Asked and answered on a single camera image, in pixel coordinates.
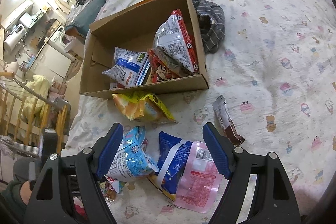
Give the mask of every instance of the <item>dark green sleeve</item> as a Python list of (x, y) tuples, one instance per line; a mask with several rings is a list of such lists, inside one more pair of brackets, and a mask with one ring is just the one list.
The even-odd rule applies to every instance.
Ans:
[(1, 194), (4, 199), (7, 201), (9, 207), (16, 214), (16, 217), (23, 222), (25, 217), (25, 212), (27, 205), (21, 199), (20, 189), (22, 186), (22, 182), (19, 181), (11, 181), (6, 190), (2, 191)]

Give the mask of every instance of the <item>metal bolt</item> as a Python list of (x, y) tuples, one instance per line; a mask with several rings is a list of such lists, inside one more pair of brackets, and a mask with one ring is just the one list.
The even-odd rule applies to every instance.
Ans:
[(57, 154), (56, 154), (56, 153), (53, 153), (53, 154), (50, 155), (49, 158), (50, 158), (51, 160), (55, 160), (55, 159), (57, 159)]
[(241, 154), (241, 153), (244, 152), (244, 149), (241, 148), (240, 146), (237, 146), (237, 147), (235, 147), (235, 152), (238, 153), (238, 154)]
[(84, 149), (83, 149), (83, 153), (84, 154), (90, 154), (92, 152), (92, 148), (91, 147), (85, 147)]
[(271, 159), (276, 159), (276, 158), (278, 157), (278, 155), (275, 154), (274, 152), (271, 152), (271, 153), (269, 153), (269, 157), (270, 157)]

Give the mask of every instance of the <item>bed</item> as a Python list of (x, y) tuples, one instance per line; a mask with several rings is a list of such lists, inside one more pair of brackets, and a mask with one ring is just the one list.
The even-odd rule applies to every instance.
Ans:
[[(140, 1), (107, 0), (98, 18)], [(158, 158), (160, 131), (202, 141), (202, 126), (215, 122), (212, 103), (223, 94), (237, 132), (246, 139), (242, 147), (279, 155), (300, 213), (308, 214), (336, 169), (335, 8), (331, 0), (208, 1), (219, 4), (226, 17), (224, 43), (206, 56), (209, 90), (160, 96), (180, 122), (147, 124), (147, 152)], [(139, 125), (123, 117), (112, 100), (80, 96), (62, 156), (92, 146), (114, 122), (125, 130)], [(250, 177), (238, 222), (247, 217), (255, 180)], [(118, 223), (207, 223), (226, 184), (223, 179), (206, 214), (171, 206), (146, 179), (127, 184), (109, 205)]]

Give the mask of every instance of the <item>open cardboard box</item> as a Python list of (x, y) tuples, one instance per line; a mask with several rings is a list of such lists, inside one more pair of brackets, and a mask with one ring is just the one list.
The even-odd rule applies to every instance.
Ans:
[[(102, 71), (114, 65), (114, 48), (135, 52), (152, 48), (159, 27), (180, 9), (189, 35), (195, 37), (199, 74), (154, 84), (110, 90), (113, 82)], [(192, 0), (144, 0), (90, 24), (91, 37), (83, 61), (80, 94), (111, 99), (113, 93), (146, 91), (155, 94), (208, 89), (205, 55)]]

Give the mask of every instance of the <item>pink pouch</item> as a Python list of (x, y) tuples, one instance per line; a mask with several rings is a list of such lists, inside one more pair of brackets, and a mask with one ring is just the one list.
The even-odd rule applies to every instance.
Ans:
[(218, 173), (205, 143), (193, 142), (174, 205), (207, 213), (215, 201), (221, 180), (222, 175)]

